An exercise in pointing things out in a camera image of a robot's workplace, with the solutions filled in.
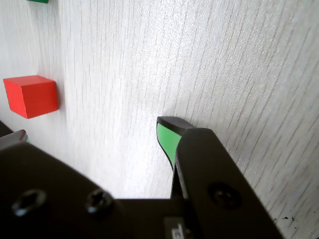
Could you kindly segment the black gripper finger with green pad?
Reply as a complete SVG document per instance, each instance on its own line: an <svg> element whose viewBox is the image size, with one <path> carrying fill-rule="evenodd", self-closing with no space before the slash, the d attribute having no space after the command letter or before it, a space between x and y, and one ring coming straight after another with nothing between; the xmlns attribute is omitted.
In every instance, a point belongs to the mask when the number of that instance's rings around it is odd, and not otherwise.
<svg viewBox="0 0 319 239"><path fill-rule="evenodd" d="M158 142L174 167L172 194L188 205L197 239L280 239L281 233L216 134L178 117L157 118Z"/></svg>

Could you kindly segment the black gripper finger with silver tip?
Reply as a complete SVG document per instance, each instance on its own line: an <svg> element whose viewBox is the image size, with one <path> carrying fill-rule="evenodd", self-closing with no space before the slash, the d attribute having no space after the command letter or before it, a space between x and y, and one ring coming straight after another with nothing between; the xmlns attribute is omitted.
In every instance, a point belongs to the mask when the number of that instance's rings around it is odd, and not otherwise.
<svg viewBox="0 0 319 239"><path fill-rule="evenodd" d="M0 236L3 239L118 239L107 222L111 199L88 178L27 141L0 139Z"/></svg>

